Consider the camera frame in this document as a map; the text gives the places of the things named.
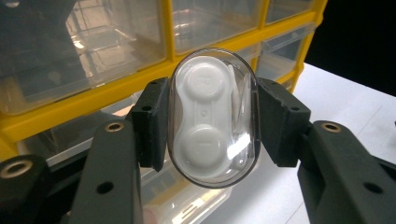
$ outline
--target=black background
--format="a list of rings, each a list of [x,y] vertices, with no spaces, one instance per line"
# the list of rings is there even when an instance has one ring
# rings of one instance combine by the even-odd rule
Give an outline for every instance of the black background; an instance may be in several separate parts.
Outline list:
[[[396,96],[396,7],[329,0],[305,62]]]

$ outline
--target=yellow frame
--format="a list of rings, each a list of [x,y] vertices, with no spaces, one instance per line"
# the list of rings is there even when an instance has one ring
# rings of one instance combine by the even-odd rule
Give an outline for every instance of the yellow frame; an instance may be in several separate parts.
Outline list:
[[[212,47],[238,51],[260,43],[264,39],[286,33],[309,22],[314,22],[318,27],[323,20],[323,10],[326,4],[327,0],[315,0],[312,10],[267,25],[264,19],[269,1],[264,1],[260,22],[256,29],[221,41]],[[0,160],[17,156],[17,142],[27,137],[43,132],[70,119],[87,115],[103,107],[112,105],[117,101],[127,98],[132,93],[142,90],[153,79],[170,77],[178,62],[186,55],[176,55],[171,18],[172,1],[161,1],[161,6],[163,9],[163,30],[167,52],[167,57],[163,62],[142,69],[132,76],[120,78],[101,87],[84,91],[60,102],[45,105],[21,115],[9,116],[0,114]],[[279,83],[283,83],[293,78],[294,84],[291,91],[295,87],[298,76],[304,69],[304,59],[312,37],[313,35],[309,35],[304,40],[294,70],[278,80]],[[253,60],[253,68],[256,67],[256,64],[257,59]]]

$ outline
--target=black plastic bracket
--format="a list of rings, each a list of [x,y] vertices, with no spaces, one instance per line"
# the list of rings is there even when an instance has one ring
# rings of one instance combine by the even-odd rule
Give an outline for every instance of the black plastic bracket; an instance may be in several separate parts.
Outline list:
[[[143,223],[131,122],[98,128],[67,223]]]
[[[311,223],[396,220],[394,180],[348,128],[316,121],[305,139],[315,164],[302,160],[298,176]]]
[[[46,161],[36,155],[0,163],[0,223],[33,223],[52,179]]]
[[[167,77],[151,81],[127,116],[134,124],[136,149],[141,167],[163,168],[168,133]]]
[[[278,83],[257,79],[262,144],[277,166],[295,167],[297,139],[307,131],[311,111]]]

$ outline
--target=white table surface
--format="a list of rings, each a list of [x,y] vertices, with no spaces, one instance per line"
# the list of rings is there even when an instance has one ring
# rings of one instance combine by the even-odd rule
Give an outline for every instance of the white table surface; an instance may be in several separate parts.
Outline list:
[[[294,95],[311,121],[347,126],[372,154],[396,163],[396,98],[305,64]],[[277,168],[262,150],[260,165],[202,223],[309,223],[297,168]]]

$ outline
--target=transparent oval container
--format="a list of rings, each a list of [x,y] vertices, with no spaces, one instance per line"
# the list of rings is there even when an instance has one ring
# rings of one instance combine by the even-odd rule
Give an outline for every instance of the transparent oval container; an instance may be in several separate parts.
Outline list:
[[[177,66],[170,91],[168,150],[176,168],[205,188],[230,187],[260,152],[257,86],[249,65],[226,49],[200,49]]]

